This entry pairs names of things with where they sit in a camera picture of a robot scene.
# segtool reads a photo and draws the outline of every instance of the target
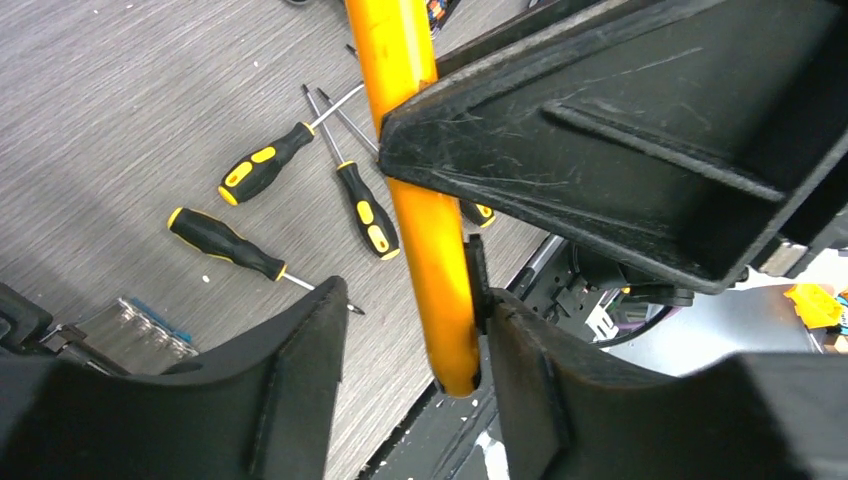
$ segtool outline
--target black plastic bracket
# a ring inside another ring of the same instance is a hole
[[[671,285],[647,285],[630,287],[630,298],[639,302],[669,307],[691,307],[695,301],[695,292]]]
[[[41,351],[38,341],[52,322],[43,308],[0,283],[0,348],[16,354]]]
[[[479,234],[472,234],[465,242],[464,248],[468,280],[471,283],[471,301],[474,304],[474,323],[480,334],[485,335],[486,321],[494,310],[494,296],[489,287],[483,239]]]

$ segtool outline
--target blue object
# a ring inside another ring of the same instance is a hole
[[[133,306],[135,306],[136,308],[138,308],[139,310],[144,312],[144,314],[147,315],[148,317],[150,317],[151,320],[158,323],[160,327],[164,328],[165,330],[168,330],[175,337],[181,339],[182,341],[184,341],[188,344],[191,344],[191,335],[188,332],[184,332],[182,330],[176,330],[174,327],[168,325],[168,323],[165,321],[165,319],[160,317],[156,312],[153,311],[152,308],[148,307],[144,302],[133,297],[133,298],[130,299],[130,303],[132,303]]]

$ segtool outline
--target black cable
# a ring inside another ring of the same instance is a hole
[[[606,347],[614,347],[616,345],[621,345],[622,343],[627,343],[630,340],[634,340],[645,333],[648,333],[648,330],[654,328],[661,321],[665,320],[671,315],[671,312],[674,311],[674,307],[663,307],[662,310],[657,312],[656,315],[651,318],[648,322],[645,323],[645,326],[640,327],[632,332],[627,332],[624,335],[620,335],[615,338],[611,338],[609,340],[600,340],[597,342],[592,342],[591,345],[598,348],[606,348]]]

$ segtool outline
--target yellow pipe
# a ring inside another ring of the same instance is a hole
[[[421,0],[346,0],[379,137],[383,116],[438,79]],[[430,366],[449,395],[475,388],[480,367],[456,199],[389,179]]]

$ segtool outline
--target black plastic cover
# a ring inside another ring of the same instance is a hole
[[[346,304],[333,277],[158,376],[0,357],[0,478],[322,478]]]
[[[737,355],[685,378],[545,322],[508,292],[488,322],[510,478],[836,479],[848,357]]]
[[[0,347],[14,353],[40,350],[37,342],[52,322],[50,313],[0,283]]]
[[[717,293],[845,162],[837,3],[602,2],[512,41],[519,27],[386,117],[387,175]]]

